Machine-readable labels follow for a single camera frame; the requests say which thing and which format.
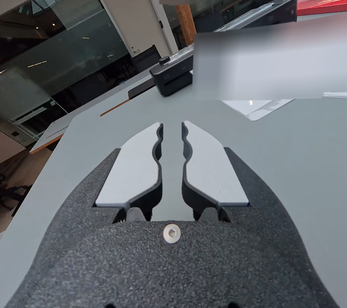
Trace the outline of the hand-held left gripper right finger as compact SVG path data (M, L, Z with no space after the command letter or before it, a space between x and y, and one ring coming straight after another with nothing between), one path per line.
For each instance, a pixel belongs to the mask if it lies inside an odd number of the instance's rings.
M184 202L198 215L206 208L219 213L222 207L248 206L249 199L223 145L188 120L181 125Z

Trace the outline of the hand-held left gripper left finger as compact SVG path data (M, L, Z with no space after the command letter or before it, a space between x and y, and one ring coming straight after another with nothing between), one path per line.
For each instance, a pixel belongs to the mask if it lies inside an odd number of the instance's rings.
M130 138L121 147L95 205L126 212L137 207L150 219L162 199L162 141L163 124L159 122Z

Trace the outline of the white printed laminated sheet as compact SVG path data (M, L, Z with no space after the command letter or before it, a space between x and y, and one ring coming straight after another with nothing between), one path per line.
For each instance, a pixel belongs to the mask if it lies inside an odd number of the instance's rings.
M274 112L280 107L292 102L292 99L257 100L257 101L221 101L250 121L257 121Z

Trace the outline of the black paper trimmer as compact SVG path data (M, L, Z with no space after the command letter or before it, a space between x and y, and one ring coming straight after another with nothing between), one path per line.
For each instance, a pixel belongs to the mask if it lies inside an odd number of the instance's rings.
M297 21L298 0L273 0L252 9L214 32L235 29L265 27ZM150 69L150 74L159 93L170 96L192 84L194 44L183 48L172 56L165 56Z

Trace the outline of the white desk with wooden edge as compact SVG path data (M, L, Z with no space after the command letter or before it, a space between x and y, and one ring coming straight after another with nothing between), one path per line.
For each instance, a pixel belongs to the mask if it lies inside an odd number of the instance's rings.
M121 85L116 86L115 88L95 98L94 100L88 102L80 108L52 122L47 130L42 134L40 139L35 143L33 148L30 150L30 154L34 154L41 149L49 146L50 144L58 141L64 135L65 131L74 120L74 118L89 116L90 114L94 117L102 116L103 114L106 114L112 109L115 109L127 102L129 99L128 92L151 78L149 70L150 68L142 71L141 73L125 81Z

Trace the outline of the black office chair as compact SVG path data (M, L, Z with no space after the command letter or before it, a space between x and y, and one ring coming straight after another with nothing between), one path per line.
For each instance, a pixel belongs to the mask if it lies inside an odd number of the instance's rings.
M131 58L130 60L135 67L136 72L139 74L159 63L160 59L161 55L159 54L156 46L152 45L150 48Z

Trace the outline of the wooden pillar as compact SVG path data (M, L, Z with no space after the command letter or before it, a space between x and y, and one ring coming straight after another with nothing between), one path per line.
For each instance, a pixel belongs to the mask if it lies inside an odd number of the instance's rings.
M175 5L175 10L180 22L181 30L186 42L186 45L192 45L194 43L195 35L197 34L194 24L192 12L189 4L187 5Z

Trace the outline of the white door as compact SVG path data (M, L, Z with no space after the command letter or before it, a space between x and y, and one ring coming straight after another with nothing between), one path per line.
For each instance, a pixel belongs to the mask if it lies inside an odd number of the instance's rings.
M101 0L127 46L131 57L155 45L161 57L171 46L159 23L152 0Z

